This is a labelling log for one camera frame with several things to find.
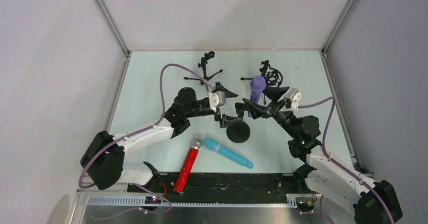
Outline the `black round-base mic stand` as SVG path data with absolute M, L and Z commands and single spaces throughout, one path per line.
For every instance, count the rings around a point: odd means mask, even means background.
M 235 103 L 235 110 L 240 119 L 244 118 L 245 112 L 247 112 L 247 115 L 250 119 L 252 118 L 247 105 L 244 103 Z M 240 121 L 228 126 L 226 129 L 226 134 L 230 141 L 240 144 L 249 139 L 251 131 L 247 123 Z

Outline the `purple microphone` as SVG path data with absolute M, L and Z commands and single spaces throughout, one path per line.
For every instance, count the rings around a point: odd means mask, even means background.
M 258 104 L 263 91 L 266 88 L 265 78 L 261 75 L 254 76 L 250 82 L 250 101 Z

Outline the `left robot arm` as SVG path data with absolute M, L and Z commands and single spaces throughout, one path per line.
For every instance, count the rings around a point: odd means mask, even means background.
M 172 139 L 190 127 L 190 118 L 213 115 L 221 128 L 240 122 L 241 118 L 222 114 L 220 107 L 227 98 L 238 94 L 226 89 L 220 82 L 208 92 L 207 97 L 198 100 L 193 88 L 185 87 L 178 91 L 171 107 L 161 115 L 156 123 L 131 133 L 109 134 L 98 132 L 83 154 L 80 164 L 84 175 L 93 181 L 88 188 L 96 186 L 105 190 L 116 183 L 147 184 L 154 175 L 154 167 L 144 162 L 140 164 L 126 162 L 131 154 L 154 143 Z

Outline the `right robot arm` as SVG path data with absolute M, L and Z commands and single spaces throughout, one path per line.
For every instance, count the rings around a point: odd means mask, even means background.
M 394 187 L 386 180 L 376 181 L 346 165 L 327 150 L 315 116 L 296 117 L 301 93 L 296 88 L 268 87 L 264 95 L 268 105 L 259 105 L 247 98 L 235 104 L 238 116 L 250 113 L 253 119 L 272 118 L 292 138 L 289 151 L 303 161 L 294 176 L 304 187 L 330 199 L 351 216 L 356 223 L 396 223 L 403 212 Z

